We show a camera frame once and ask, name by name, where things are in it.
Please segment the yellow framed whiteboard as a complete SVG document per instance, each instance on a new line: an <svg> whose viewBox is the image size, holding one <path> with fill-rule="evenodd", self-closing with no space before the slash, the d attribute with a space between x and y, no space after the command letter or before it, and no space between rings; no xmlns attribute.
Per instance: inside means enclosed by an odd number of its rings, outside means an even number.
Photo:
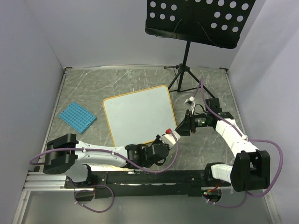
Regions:
<svg viewBox="0 0 299 224"><path fill-rule="evenodd" d="M102 105L115 147L153 142L177 126L166 85L109 97Z"/></svg>

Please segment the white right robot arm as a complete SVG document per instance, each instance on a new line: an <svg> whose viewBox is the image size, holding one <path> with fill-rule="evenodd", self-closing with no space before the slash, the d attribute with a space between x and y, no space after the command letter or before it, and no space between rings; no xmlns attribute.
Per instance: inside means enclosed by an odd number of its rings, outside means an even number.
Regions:
<svg viewBox="0 0 299 224"><path fill-rule="evenodd" d="M237 192L266 189L270 185L270 155L259 150L241 132L234 117L224 112L218 98L205 100L203 113L195 112L195 98L185 101L191 106L183 121L175 129L181 136L190 136L200 127L212 127L226 142L235 160L232 166L209 163L205 167L204 181L209 186L220 180L228 182Z"/></svg>

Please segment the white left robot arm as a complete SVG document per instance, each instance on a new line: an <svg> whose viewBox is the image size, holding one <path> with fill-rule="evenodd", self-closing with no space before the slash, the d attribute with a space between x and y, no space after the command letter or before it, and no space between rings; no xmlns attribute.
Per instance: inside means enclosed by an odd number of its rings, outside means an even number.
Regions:
<svg viewBox="0 0 299 224"><path fill-rule="evenodd" d="M86 188L93 180L90 164L128 169L150 168L154 164L163 165L169 150L169 145L161 140L150 146L129 144L124 147L105 147L79 141L71 133L47 143L43 173L64 174L80 187Z"/></svg>

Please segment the blue studded building plate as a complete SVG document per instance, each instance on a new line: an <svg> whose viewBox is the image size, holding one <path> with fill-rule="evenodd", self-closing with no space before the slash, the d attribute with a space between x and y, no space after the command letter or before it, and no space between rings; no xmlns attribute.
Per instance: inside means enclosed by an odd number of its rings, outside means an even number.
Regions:
<svg viewBox="0 0 299 224"><path fill-rule="evenodd" d="M83 134L97 120L94 114L77 102L72 102L59 113L58 117L80 134Z"/></svg>

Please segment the black perforated music stand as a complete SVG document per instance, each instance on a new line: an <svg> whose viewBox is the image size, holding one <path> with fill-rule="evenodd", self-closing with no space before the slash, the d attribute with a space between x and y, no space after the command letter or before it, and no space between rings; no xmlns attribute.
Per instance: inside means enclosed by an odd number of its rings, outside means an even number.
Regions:
<svg viewBox="0 0 299 224"><path fill-rule="evenodd" d="M192 42L234 49L241 31L255 4L253 0L149 0L147 1L145 32L167 39L186 41L183 62L172 68L177 74L169 84L181 89L185 73L198 78L186 65Z"/></svg>

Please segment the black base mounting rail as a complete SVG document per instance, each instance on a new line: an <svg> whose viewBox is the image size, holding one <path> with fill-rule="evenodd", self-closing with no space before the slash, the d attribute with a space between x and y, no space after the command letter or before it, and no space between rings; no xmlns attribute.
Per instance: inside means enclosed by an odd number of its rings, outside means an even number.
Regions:
<svg viewBox="0 0 299 224"><path fill-rule="evenodd" d="M204 170L168 170L163 173L145 171L92 171L87 182L74 183L68 177L66 189L94 190L95 198L108 198L111 192L120 196L201 196L202 190L214 188L220 181L206 177Z"/></svg>

